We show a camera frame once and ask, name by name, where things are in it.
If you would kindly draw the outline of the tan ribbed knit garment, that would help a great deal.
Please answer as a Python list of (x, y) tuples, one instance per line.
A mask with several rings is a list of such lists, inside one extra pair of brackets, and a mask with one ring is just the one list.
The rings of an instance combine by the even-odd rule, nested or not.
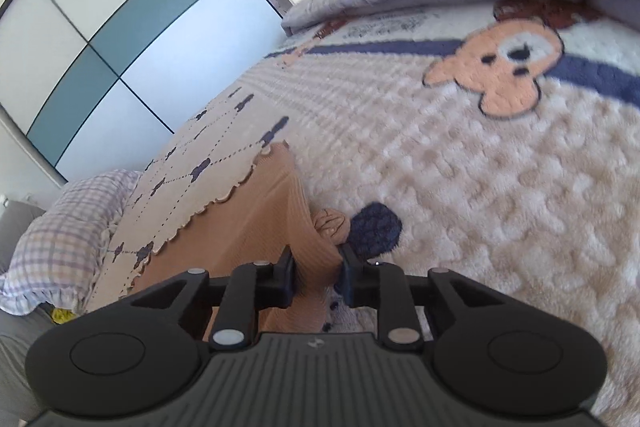
[(296, 263), (296, 294), (288, 309), (259, 313), (262, 332), (318, 333), (329, 317), (329, 293), (340, 273), (337, 247), (350, 232), (341, 211), (312, 212), (294, 155), (284, 142), (254, 159), (254, 170), (227, 200), (209, 204), (151, 257), (134, 280), (137, 294), (192, 268), (226, 277), (251, 261), (276, 262), (284, 248)]

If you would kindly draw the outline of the cream bear pattern bedspread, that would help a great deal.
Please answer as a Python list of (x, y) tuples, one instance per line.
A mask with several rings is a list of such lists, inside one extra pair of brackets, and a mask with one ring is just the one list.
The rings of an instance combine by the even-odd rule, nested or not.
[(334, 20), (288, 39), (146, 166), (88, 299), (132, 291), (160, 248), (284, 142), (312, 212), (357, 253), (441, 267), (602, 343), (596, 412), (639, 421), (639, 31), (580, 5), (503, 1)]

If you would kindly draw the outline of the yellow small object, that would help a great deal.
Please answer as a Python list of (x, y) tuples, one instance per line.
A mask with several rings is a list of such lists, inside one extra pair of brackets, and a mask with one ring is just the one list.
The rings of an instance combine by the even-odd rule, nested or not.
[(76, 317), (77, 315), (70, 310), (54, 308), (51, 311), (51, 319), (54, 324), (58, 325), (66, 324), (70, 321), (73, 321), (73, 319), (76, 319)]

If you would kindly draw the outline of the purple plaid pillow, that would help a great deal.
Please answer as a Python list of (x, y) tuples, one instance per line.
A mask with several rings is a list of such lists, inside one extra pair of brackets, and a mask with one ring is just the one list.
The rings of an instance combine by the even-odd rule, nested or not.
[(18, 242), (10, 296), (80, 313), (140, 176), (116, 169), (66, 184)]

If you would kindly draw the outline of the grey padded headboard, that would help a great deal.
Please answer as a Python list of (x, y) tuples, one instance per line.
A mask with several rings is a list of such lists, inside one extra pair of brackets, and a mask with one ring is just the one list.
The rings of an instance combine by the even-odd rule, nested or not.
[(16, 247), (40, 207), (9, 200), (1, 205), (1, 425), (19, 426), (38, 416), (41, 404), (29, 386), (25, 361), (32, 344), (52, 329), (51, 307), (9, 294), (9, 274)]

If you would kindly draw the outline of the blue white sliding wardrobe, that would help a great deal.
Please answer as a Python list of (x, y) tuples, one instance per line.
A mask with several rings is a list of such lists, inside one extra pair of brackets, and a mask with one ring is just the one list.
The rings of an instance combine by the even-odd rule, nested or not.
[(55, 179), (140, 169), (283, 37), (267, 0), (1, 0), (1, 106)]

